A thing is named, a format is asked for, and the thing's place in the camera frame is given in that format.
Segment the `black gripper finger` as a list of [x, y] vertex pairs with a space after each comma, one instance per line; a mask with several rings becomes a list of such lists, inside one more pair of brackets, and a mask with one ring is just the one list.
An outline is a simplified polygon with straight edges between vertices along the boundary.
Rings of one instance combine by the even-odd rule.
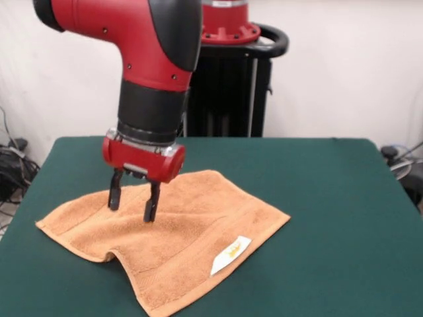
[[123, 171], [115, 168], [110, 181], [110, 189], [108, 196], [108, 208], [111, 211], [117, 211], [120, 206], [121, 198], [121, 179], [123, 176]]
[[154, 222], [161, 192], [161, 183], [152, 180], [148, 180], [148, 182], [150, 184], [151, 195], [145, 204], [143, 221]]

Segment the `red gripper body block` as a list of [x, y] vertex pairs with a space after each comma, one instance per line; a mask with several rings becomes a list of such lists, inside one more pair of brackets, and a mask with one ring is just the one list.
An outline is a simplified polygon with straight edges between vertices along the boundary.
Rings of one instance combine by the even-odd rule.
[[104, 160], [112, 167], [138, 172], [148, 180], [169, 183], [184, 164], [184, 146], [149, 147], [105, 137], [102, 144]]

